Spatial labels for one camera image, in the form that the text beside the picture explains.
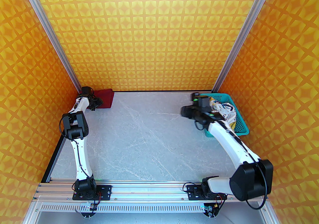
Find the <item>black bracket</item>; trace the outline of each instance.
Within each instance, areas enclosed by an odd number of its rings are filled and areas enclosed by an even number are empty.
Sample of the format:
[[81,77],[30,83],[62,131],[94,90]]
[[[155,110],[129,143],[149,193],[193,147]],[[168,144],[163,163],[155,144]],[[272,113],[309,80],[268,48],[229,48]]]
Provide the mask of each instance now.
[[[111,194],[112,194],[112,186],[111,185],[97,185],[96,186],[97,196],[91,200],[99,201],[98,192],[101,192],[101,201],[110,201]],[[73,193],[73,200],[85,200],[81,193]]]
[[227,199],[227,196],[224,193],[210,193],[209,198],[204,197],[204,192],[200,185],[187,185],[186,191],[187,191],[187,196],[189,201]]

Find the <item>orange wallpaper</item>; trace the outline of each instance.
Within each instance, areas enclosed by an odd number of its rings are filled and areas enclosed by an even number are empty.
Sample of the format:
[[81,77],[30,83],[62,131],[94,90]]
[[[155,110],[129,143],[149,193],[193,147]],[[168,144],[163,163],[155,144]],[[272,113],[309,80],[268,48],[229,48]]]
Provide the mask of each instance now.
[[28,0],[0,0],[0,223],[21,223],[76,90]]
[[40,0],[82,85],[211,89],[254,0]]
[[274,165],[282,223],[319,223],[319,0],[267,0],[220,92]]

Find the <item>teal plastic basket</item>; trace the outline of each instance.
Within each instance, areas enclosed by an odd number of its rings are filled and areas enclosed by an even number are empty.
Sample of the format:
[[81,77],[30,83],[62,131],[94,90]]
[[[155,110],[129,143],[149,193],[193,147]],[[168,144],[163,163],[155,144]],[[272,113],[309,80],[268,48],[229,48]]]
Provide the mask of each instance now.
[[[239,113],[234,101],[230,97],[230,95],[224,94],[224,93],[208,93],[208,94],[201,94],[201,95],[211,96],[216,101],[219,101],[221,103],[230,103],[231,105],[233,105],[235,107],[236,114],[237,114],[237,116],[236,116],[236,126],[235,126],[235,129],[234,129],[235,134],[238,135],[238,136],[239,135],[247,135],[247,134],[249,134],[249,129],[248,129],[246,123],[244,122],[244,119],[240,115],[240,113]],[[208,132],[206,129],[205,129],[205,135],[207,137],[213,137],[211,135],[211,133]]]

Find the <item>table surface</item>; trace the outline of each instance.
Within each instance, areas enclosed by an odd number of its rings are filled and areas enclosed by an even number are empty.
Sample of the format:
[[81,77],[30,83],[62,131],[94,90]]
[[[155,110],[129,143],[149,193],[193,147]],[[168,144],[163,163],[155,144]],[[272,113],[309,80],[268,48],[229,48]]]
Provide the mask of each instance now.
[[[87,150],[95,179],[201,181],[235,168],[216,139],[181,117],[191,92],[115,92],[112,108],[86,110]],[[51,177],[75,178],[66,141]]]

